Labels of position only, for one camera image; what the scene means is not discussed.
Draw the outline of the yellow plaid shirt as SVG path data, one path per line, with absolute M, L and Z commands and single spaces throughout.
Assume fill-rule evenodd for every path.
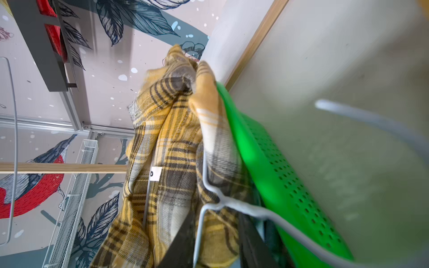
M 135 136 L 126 150 L 123 206 L 93 268 L 179 268 L 192 262 L 198 216 L 217 203 L 208 181 L 228 197 L 252 199 L 250 178 L 233 140 L 210 66 L 179 45 L 149 70 L 129 105 Z

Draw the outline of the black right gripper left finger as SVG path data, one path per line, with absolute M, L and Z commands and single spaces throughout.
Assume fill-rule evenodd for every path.
M 192 268 L 195 245 L 195 213 L 189 211 L 159 268 Z

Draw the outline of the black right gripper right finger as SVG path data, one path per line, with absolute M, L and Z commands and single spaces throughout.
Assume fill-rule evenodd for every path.
M 278 268 L 268 246 L 250 217 L 239 214 L 239 255 L 241 268 Z

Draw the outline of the green plastic mesh basket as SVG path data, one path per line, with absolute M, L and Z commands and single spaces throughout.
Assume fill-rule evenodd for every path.
M 217 84 L 232 136 L 265 208 L 278 214 L 333 255 L 353 261 L 342 236 L 324 214 L 265 128 L 241 113 Z

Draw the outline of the white hanger of yellow shirt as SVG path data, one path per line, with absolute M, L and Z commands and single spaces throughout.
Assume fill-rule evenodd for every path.
M 330 100 L 319 99 L 315 102 L 315 107 L 334 113 L 336 115 L 345 116 L 352 118 L 356 121 L 364 122 L 372 125 L 376 128 L 384 130 L 397 136 L 400 140 L 407 143 L 420 157 L 423 159 L 425 164 L 429 163 L 429 142 L 419 134 L 414 133 L 406 126 L 392 121 L 386 117 L 378 114 L 365 111 L 362 109 L 342 105 L 337 102 Z M 202 229 L 203 219 L 207 210 L 219 211 L 224 207 L 229 207 L 238 212 L 247 214 L 255 218 L 261 218 L 263 220 L 271 220 L 277 224 L 282 230 L 286 231 L 290 236 L 296 239 L 302 246 L 312 252 L 319 260 L 331 265 L 334 268 L 369 268 L 368 264 L 359 264 L 356 262 L 350 262 L 342 259 L 319 246 L 317 243 L 309 239 L 305 234 L 291 225 L 288 221 L 283 219 L 278 214 L 262 207 L 251 205 L 246 202 L 242 202 L 231 197 L 225 196 L 221 190 L 208 182 L 208 166 L 206 155 L 203 155 L 203 185 L 210 192 L 216 194 L 219 197 L 219 202 L 216 204 L 205 204 L 200 212 L 198 220 L 198 230 L 196 235 L 196 241 L 193 253 L 193 267 L 196 267 L 198 256 L 200 253 L 200 246 L 202 240 Z

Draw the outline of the wooden clothes rack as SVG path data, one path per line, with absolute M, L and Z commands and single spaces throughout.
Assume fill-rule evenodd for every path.
M 188 170 L 201 175 L 203 155 L 216 170 L 228 165 L 236 172 L 247 170 L 233 139 L 218 83 L 221 81 L 208 62 L 195 62 L 180 45 L 174 45 L 165 55 L 165 65 L 144 73 L 142 87 L 128 105 L 133 126 L 126 149 L 128 164 L 20 163 L 14 159 L 1 164 L 1 173 L 13 177 L 123 173 L 133 182 L 158 167 L 163 174 Z

